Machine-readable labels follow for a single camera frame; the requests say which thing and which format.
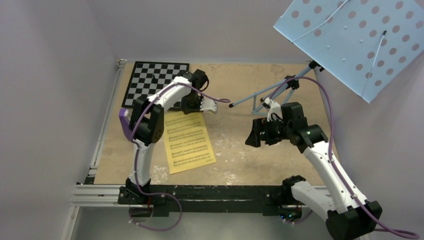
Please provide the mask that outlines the light blue music stand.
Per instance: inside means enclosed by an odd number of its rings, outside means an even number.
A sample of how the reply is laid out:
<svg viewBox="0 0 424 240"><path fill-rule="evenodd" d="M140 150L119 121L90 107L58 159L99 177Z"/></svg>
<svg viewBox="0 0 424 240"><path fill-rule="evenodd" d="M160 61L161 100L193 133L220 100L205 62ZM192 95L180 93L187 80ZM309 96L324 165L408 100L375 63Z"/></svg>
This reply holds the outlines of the light blue music stand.
<svg viewBox="0 0 424 240"><path fill-rule="evenodd" d="M295 0L274 29L374 109L407 103L409 65L424 57L413 0Z"/></svg>

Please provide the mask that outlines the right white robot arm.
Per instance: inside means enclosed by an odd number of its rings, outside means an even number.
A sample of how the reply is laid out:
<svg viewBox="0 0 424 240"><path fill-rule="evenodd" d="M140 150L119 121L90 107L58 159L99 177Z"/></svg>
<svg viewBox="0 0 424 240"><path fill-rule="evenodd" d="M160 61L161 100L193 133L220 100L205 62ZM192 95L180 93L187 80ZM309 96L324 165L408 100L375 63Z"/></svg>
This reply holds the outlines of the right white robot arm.
<svg viewBox="0 0 424 240"><path fill-rule="evenodd" d="M334 240L354 240L377 229L376 220L383 212L377 201L368 198L355 186L330 150L330 141L317 125L309 125L298 102L278 104L267 98L263 106L267 116L252 121L245 144L259 148L261 143L275 145L288 140L318 172L329 195L316 190L300 175L282 181L281 190L271 193L271 200L306 204L325 222Z"/></svg>

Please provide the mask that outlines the yellow sheet music page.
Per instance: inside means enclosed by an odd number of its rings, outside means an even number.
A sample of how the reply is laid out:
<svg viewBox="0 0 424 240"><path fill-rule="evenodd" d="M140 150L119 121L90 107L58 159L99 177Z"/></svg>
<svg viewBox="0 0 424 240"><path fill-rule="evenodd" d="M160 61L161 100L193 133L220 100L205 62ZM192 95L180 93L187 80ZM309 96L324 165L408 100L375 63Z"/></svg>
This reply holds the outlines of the yellow sheet music page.
<svg viewBox="0 0 424 240"><path fill-rule="evenodd" d="M216 163L202 113L165 114L163 140L171 174Z"/></svg>

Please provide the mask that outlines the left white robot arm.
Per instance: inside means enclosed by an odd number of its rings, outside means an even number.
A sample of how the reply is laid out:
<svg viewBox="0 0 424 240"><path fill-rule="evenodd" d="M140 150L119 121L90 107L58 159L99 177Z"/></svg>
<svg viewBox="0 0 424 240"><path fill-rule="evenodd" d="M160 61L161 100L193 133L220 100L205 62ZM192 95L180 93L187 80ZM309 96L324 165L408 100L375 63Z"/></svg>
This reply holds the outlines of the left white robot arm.
<svg viewBox="0 0 424 240"><path fill-rule="evenodd" d="M215 111L215 100L203 94L203 86L209 78L203 70L194 72L181 70L164 89L149 97L138 97L130 116L121 109L119 120L125 137L133 144L133 167L125 181L129 197L138 205L149 199L150 164L155 144L165 129L165 113L176 102L180 102L183 114Z"/></svg>

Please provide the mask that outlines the purple metronome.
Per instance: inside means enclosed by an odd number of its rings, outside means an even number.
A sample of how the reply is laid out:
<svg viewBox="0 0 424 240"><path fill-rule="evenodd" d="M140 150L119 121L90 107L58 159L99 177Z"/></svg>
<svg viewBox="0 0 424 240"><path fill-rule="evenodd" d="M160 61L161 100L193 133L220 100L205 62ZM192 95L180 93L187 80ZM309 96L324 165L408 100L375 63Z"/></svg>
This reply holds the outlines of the purple metronome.
<svg viewBox="0 0 424 240"><path fill-rule="evenodd" d="M119 121L120 121L121 128L122 128L122 131L123 131L125 138L129 142L133 142L134 139L131 138L132 130L131 130L131 127L130 127L130 122L131 122L131 118L132 118L132 110L129 109L129 108L121 108L119 110L118 117L119 117Z"/></svg>

